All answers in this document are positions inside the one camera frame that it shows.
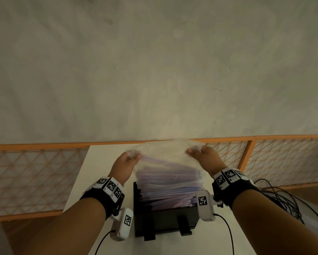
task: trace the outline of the white table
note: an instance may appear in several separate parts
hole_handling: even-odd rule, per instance
[[[115,144],[90,146],[64,210],[67,210],[77,202],[85,189],[100,176],[107,176],[116,158],[135,145],[136,144]],[[133,209],[133,182],[135,181],[136,178],[132,174],[131,178],[125,184],[123,207]],[[204,186],[210,193],[213,193],[211,184],[212,178],[207,177]],[[233,235],[235,254],[255,254],[234,218],[232,211],[228,207],[218,208],[215,206],[215,212],[222,215],[229,223]],[[112,220],[108,219],[89,255],[94,255],[100,240],[110,231],[111,226]],[[192,230],[192,233],[190,236],[183,237],[180,235],[180,232],[161,234],[156,235],[156,240],[144,242],[143,237],[135,238],[134,224],[132,223],[131,232],[127,240],[116,242],[106,237],[99,248],[98,254],[232,254],[230,233],[221,218],[217,217],[214,222],[199,220],[196,228]]]

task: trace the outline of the gray wall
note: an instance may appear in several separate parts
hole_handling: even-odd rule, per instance
[[[318,0],[0,0],[0,143],[318,134]]]

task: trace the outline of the person's left arm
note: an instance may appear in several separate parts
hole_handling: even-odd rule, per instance
[[[139,159],[140,155],[130,159],[126,152],[123,153],[108,176],[123,186]],[[23,249],[23,254],[88,254],[105,220],[105,208],[98,200],[91,197],[81,199],[34,236]]]

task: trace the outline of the black cable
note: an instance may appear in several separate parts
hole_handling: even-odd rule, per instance
[[[97,254],[97,250],[100,248],[100,245],[102,244],[103,240],[106,238],[107,235],[109,235],[110,233],[115,233],[115,230],[110,230],[108,233],[106,233],[106,235],[102,238],[101,242],[99,243],[99,246],[97,247],[95,254]]]
[[[303,224],[305,224],[305,223],[302,219],[302,214],[299,210],[299,206],[298,206],[295,199],[297,199],[297,200],[301,201],[303,204],[305,204],[318,217],[318,213],[311,206],[309,206],[306,202],[302,201],[297,196],[287,192],[286,190],[284,190],[280,187],[273,187],[268,180],[262,178],[262,179],[256,180],[254,183],[257,183],[258,181],[261,181],[261,180],[266,181],[270,186],[270,187],[266,187],[266,188],[261,189],[260,190],[261,193],[265,197],[267,197],[268,199],[273,201],[275,204],[280,206],[282,209],[284,209],[286,212],[288,212],[290,215],[292,215],[296,219],[300,220]],[[292,198],[293,201],[289,200],[288,198],[284,197],[283,195],[280,195],[279,192],[284,192],[284,193],[288,194]]]
[[[225,218],[223,218],[221,215],[219,215],[219,214],[214,214],[214,213],[213,213],[213,215],[214,215],[214,216],[218,216],[218,217],[222,218],[222,219],[224,220],[224,222],[227,224],[227,227],[229,228],[230,236],[231,236],[231,242],[232,242],[232,253],[233,253],[233,255],[234,255],[233,238],[232,238],[232,233],[231,233],[231,229],[230,229],[229,224],[226,222]]]

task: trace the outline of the black box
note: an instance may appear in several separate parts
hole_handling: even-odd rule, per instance
[[[182,236],[191,235],[199,220],[198,207],[182,207],[151,211],[150,206],[139,201],[140,190],[133,184],[135,237],[145,241],[155,240],[156,234],[180,231]]]

